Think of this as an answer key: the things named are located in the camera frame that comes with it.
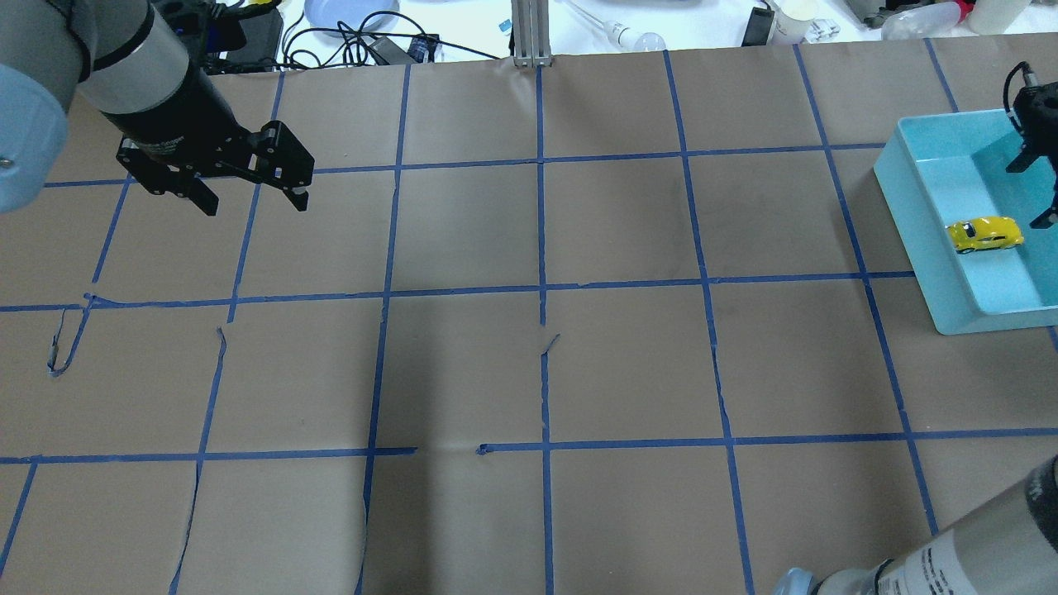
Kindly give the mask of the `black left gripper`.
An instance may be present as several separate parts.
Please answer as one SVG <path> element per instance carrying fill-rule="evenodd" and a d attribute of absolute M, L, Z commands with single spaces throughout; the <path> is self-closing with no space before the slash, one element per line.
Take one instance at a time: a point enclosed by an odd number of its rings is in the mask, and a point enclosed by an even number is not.
<path fill-rule="evenodd" d="M 269 121 L 257 132 L 231 133 L 203 155 L 178 164 L 162 163 L 125 136 L 116 159 L 149 193 L 174 193 L 207 217 L 216 216 L 219 197 L 202 180 L 224 176 L 279 190 L 303 213 L 315 166 L 313 155 L 282 121 Z"/>

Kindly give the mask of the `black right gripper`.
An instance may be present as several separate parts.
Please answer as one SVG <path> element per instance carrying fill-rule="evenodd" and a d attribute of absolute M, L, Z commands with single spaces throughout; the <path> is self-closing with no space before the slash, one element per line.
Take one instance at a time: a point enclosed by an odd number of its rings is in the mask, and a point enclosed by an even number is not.
<path fill-rule="evenodd" d="M 1010 83 L 1020 74 L 1023 84 L 1010 100 Z M 1004 80 L 1004 111 L 1013 128 L 1022 138 L 1020 151 L 1005 167 L 1008 174 L 1021 174 L 1043 154 L 1057 152 L 1057 83 L 1040 83 L 1030 64 L 1016 64 Z M 1046 210 L 1029 222 L 1034 230 L 1045 230 L 1058 220 L 1058 191 Z"/>

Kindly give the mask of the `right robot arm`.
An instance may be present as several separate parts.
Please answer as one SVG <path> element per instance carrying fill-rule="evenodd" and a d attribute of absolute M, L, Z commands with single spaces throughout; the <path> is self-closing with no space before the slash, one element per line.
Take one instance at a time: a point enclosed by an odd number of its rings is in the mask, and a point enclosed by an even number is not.
<path fill-rule="evenodd" d="M 943 335 L 1056 323 L 1056 85 L 1016 64 L 1000 109 L 902 118 L 876 178 Z M 936 537 L 867 569 L 790 569 L 778 594 L 1054 594 L 1056 459 Z"/>

